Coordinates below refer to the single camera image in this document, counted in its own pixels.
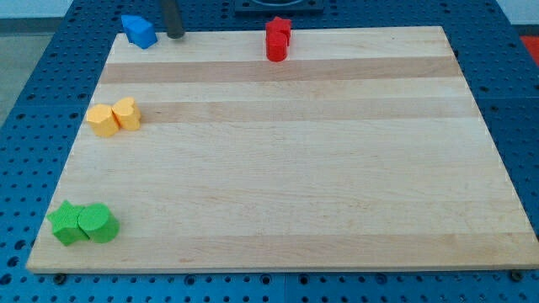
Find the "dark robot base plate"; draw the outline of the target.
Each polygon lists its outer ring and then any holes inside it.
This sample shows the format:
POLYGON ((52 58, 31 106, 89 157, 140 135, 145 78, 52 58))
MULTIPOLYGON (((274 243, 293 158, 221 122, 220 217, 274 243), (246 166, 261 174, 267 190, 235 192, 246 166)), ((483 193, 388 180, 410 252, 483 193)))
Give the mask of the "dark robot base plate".
POLYGON ((320 13, 323 0, 235 0, 236 15, 260 13, 320 13))

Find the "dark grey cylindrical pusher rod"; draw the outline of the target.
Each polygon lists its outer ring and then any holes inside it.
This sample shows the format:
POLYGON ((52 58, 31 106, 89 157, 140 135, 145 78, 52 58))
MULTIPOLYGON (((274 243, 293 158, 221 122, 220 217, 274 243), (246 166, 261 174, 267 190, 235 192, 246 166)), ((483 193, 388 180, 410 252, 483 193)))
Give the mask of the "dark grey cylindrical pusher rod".
POLYGON ((167 36, 170 39, 180 39, 184 37, 184 22, 177 0, 160 0, 159 1, 163 22, 166 26, 167 36))

